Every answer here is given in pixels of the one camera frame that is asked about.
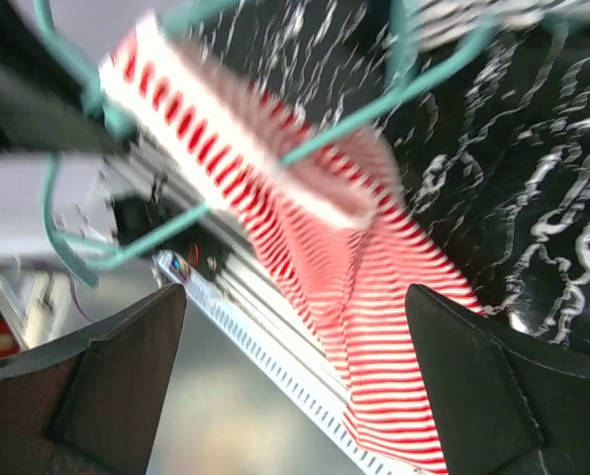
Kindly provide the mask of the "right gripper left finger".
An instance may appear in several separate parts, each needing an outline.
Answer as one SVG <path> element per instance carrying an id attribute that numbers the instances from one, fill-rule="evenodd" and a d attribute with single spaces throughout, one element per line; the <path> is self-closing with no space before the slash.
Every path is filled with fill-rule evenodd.
<path id="1" fill-rule="evenodd" d="M 0 359 L 0 474 L 146 473 L 185 307 L 168 284 Z"/>

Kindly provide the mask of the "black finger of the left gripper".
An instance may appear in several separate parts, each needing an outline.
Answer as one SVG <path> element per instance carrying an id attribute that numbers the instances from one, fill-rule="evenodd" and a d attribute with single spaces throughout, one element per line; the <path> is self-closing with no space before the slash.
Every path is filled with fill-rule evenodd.
<path id="1" fill-rule="evenodd" d="M 82 87 L 8 1 L 0 1 L 0 153 L 124 153 L 98 119 L 84 116 Z"/>

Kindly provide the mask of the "black white striped tank top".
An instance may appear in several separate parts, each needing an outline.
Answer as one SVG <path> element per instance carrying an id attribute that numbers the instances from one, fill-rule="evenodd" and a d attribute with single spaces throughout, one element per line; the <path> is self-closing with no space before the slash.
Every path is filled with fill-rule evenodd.
<path id="1" fill-rule="evenodd" d="M 420 50 L 428 50 L 458 40 L 493 14 L 499 25 L 523 29 L 544 17 L 590 16 L 590 1 L 409 1 L 413 38 Z"/>

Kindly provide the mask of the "red striped tank top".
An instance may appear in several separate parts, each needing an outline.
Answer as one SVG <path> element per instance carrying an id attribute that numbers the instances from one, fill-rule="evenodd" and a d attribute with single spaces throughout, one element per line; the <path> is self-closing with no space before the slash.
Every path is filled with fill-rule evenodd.
<path id="1" fill-rule="evenodd" d="M 165 106 L 174 90 L 214 90 L 212 99 L 191 100 L 181 120 L 198 172 L 188 182 L 215 193 L 215 210 L 237 217 L 257 260 L 321 343 L 347 385 L 344 423 L 355 441 L 446 473 L 406 294 L 422 284 L 471 311 L 481 306 L 407 211 L 387 142 L 366 127 L 282 165 L 313 128 L 197 43 L 173 43 L 152 13 L 104 62 L 115 78 L 140 76 L 126 94 L 153 107 L 159 127 L 171 117 Z"/>

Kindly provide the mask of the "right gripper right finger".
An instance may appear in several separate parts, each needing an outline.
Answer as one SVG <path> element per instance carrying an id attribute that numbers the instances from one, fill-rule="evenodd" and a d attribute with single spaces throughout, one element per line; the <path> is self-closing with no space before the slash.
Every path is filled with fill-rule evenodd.
<path id="1" fill-rule="evenodd" d="M 590 356 L 423 285 L 406 312 L 451 474 L 590 474 Z"/>

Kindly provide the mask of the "teal hanger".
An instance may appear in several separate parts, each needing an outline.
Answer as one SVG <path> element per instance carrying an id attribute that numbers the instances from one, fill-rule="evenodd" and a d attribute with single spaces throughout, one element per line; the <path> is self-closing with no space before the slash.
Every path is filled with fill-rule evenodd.
<path id="1" fill-rule="evenodd" d="M 390 28 L 391 51 L 389 64 L 392 70 L 386 76 L 383 95 L 286 153 L 282 159 L 283 165 L 290 166 L 298 162 L 322 146 L 335 142 L 449 79 L 479 55 L 481 49 L 486 47 L 493 38 L 495 29 L 500 26 L 493 14 L 484 15 L 478 26 L 459 38 L 461 44 L 451 58 L 420 75 L 414 75 L 410 71 L 410 66 L 417 47 L 417 42 L 413 38 L 414 27 L 412 26 L 415 14 L 410 11 L 408 2 L 393 1 L 390 4 L 388 26 Z M 159 127 L 154 122 L 156 115 L 154 108 L 137 106 L 126 94 L 128 82 L 139 80 L 139 75 L 128 72 L 121 78 L 115 78 L 110 73 L 108 62 L 104 62 L 99 67 L 94 66 L 85 55 L 81 54 L 70 41 L 57 31 L 48 1 L 37 1 L 34 8 L 43 40 L 48 45 L 49 52 L 60 64 L 82 74 L 88 81 L 81 99 L 84 112 L 91 116 L 103 114 L 105 127 L 120 139 L 134 131 L 150 133 L 171 157 L 178 174 L 183 176 L 186 181 L 196 181 L 197 168 L 190 163 L 186 156 L 189 151 L 189 139 L 186 133 L 181 131 L 180 125 L 182 118 L 190 110 L 190 101 L 212 99 L 214 90 L 209 88 L 206 92 L 200 92 L 196 87 L 191 88 L 188 92 L 174 90 L 167 98 L 165 106 L 166 113 L 171 117 L 164 122 L 163 126 Z M 101 241 L 70 235 L 55 226 L 52 217 L 52 196 L 60 164 L 60 155 L 52 155 L 43 195 L 44 226 L 49 242 L 60 261 L 74 276 L 89 286 L 97 285 L 98 271 L 113 269 L 135 255 L 154 248 L 165 239 L 187 229 L 218 206 L 215 193 L 203 190 L 201 194 L 205 199 L 204 203 L 182 213 L 170 224 L 155 229 L 127 247 L 108 248 L 108 254 L 105 257 L 97 260 L 83 260 L 72 250 L 73 243 L 94 249 L 103 249 L 106 245 Z"/>

